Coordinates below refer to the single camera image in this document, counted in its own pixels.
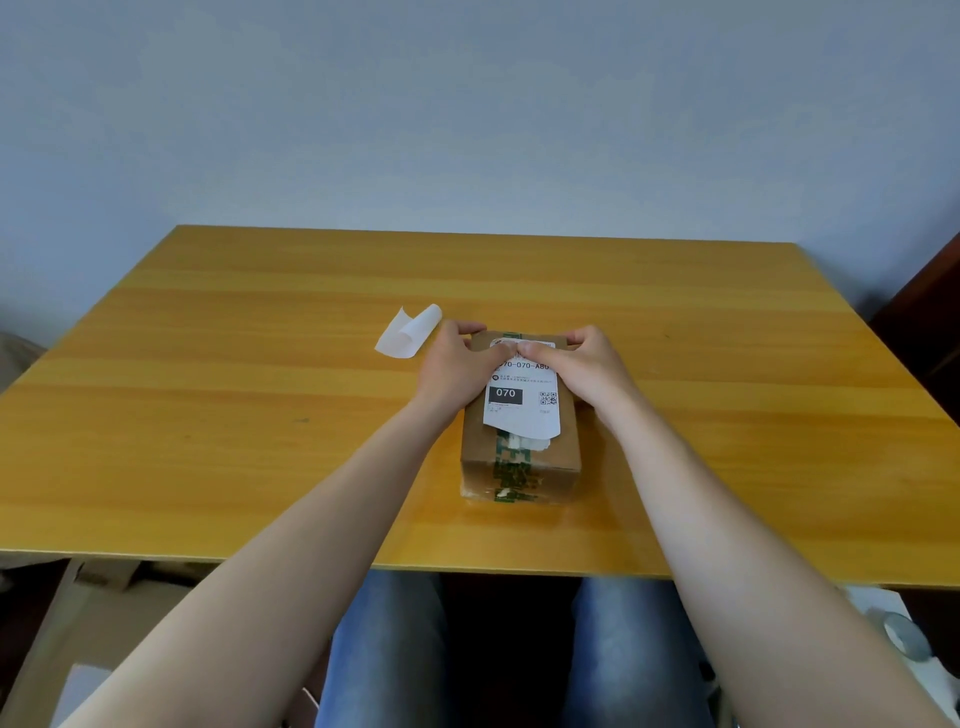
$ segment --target white wall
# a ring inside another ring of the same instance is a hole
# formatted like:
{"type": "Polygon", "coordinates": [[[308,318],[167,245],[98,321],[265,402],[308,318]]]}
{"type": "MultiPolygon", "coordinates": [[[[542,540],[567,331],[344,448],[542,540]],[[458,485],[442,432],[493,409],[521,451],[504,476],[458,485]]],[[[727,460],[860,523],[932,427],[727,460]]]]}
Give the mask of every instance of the white wall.
{"type": "Polygon", "coordinates": [[[43,343],[182,222],[795,240],[868,315],[960,231],[956,0],[11,5],[43,343]]]}

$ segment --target hand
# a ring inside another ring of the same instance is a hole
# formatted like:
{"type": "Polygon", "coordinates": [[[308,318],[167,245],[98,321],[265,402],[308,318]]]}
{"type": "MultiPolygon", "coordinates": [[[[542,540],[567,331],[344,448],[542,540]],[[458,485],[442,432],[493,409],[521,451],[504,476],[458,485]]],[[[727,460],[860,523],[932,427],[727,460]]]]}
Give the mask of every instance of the hand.
{"type": "Polygon", "coordinates": [[[440,407],[444,415],[452,419],[482,392],[493,370],[516,353],[513,342],[501,342],[482,352],[472,352],[469,340],[462,335],[486,328],[475,321],[443,320],[437,339],[420,367],[414,399],[440,407]]]}
{"type": "Polygon", "coordinates": [[[517,348],[531,361],[550,367],[573,394],[592,404],[600,419],[609,422],[618,405],[639,396],[630,373],[599,328],[578,328],[564,336],[568,344],[580,346],[565,351],[535,341],[520,341],[517,348]]]}

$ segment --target dark wooden furniture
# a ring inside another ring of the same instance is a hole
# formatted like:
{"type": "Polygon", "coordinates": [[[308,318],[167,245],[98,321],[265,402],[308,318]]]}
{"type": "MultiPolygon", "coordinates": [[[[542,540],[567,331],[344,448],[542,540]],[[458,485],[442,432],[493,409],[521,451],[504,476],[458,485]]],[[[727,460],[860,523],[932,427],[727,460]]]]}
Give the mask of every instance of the dark wooden furniture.
{"type": "Polygon", "coordinates": [[[960,234],[879,310],[870,326],[960,423],[960,234]]]}

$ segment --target wood grain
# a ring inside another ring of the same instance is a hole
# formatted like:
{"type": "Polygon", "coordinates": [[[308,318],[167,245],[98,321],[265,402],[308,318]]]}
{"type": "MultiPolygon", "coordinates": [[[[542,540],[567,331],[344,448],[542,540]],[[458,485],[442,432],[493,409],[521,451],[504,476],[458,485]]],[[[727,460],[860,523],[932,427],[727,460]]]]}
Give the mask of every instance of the wood grain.
{"type": "MultiPolygon", "coordinates": [[[[0,548],[218,559],[414,391],[402,304],[603,327],[710,465],[827,575],[960,585],[960,431],[790,244],[179,227],[0,399],[0,548]]],[[[459,495],[460,421],[384,567],[665,574],[581,412],[569,507],[459,495]]]]}

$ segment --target left hand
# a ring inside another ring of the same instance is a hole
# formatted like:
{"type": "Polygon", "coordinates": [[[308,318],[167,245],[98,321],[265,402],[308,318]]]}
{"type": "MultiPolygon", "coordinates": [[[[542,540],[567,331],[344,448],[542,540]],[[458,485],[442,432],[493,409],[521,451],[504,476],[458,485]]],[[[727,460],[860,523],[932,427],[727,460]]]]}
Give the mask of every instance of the left hand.
{"type": "Polygon", "coordinates": [[[475,321],[444,319],[437,338],[420,367],[415,400],[436,405],[452,419],[483,391],[498,366],[516,353],[516,344],[501,342],[482,352],[472,352],[464,334],[486,330],[475,321]]]}

